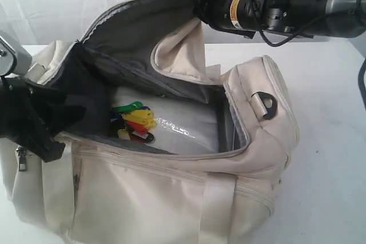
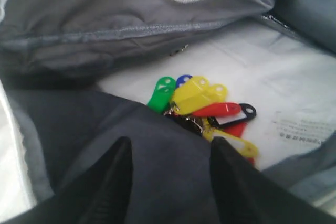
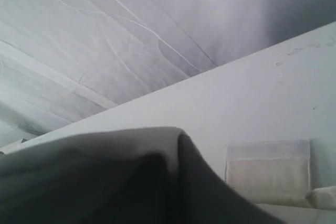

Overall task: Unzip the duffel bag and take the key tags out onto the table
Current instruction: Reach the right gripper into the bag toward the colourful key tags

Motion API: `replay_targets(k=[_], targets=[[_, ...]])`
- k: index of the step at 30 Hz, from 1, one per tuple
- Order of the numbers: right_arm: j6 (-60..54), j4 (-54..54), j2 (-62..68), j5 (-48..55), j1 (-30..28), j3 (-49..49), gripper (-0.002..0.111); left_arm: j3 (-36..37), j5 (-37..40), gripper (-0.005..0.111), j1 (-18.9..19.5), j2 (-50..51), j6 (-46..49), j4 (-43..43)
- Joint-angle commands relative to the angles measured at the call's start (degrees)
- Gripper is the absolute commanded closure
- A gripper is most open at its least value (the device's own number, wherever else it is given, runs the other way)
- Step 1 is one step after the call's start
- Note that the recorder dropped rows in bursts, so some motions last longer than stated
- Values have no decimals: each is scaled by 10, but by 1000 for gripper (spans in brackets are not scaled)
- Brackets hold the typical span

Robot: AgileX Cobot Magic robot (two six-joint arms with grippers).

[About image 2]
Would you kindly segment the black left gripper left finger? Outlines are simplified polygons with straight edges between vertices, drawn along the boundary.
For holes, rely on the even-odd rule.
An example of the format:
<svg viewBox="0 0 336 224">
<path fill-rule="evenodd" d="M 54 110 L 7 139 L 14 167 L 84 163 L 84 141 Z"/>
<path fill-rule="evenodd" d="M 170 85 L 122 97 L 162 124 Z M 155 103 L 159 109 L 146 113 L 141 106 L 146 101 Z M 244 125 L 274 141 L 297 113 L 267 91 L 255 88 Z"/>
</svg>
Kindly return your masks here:
<svg viewBox="0 0 336 224">
<path fill-rule="evenodd" d="M 57 194 L 7 223 L 124 223 L 132 184 L 131 140 L 121 137 Z"/>
</svg>

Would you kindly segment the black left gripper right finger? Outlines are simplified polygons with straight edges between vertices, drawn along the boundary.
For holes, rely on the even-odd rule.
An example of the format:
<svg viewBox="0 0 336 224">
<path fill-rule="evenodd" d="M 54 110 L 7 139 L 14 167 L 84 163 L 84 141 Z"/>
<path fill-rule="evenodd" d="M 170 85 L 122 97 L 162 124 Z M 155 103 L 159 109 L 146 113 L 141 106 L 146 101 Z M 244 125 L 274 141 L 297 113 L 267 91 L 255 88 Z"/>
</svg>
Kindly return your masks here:
<svg viewBox="0 0 336 224">
<path fill-rule="evenodd" d="M 221 223 L 335 223 L 266 178 L 222 137 L 211 142 L 209 166 Z"/>
</svg>

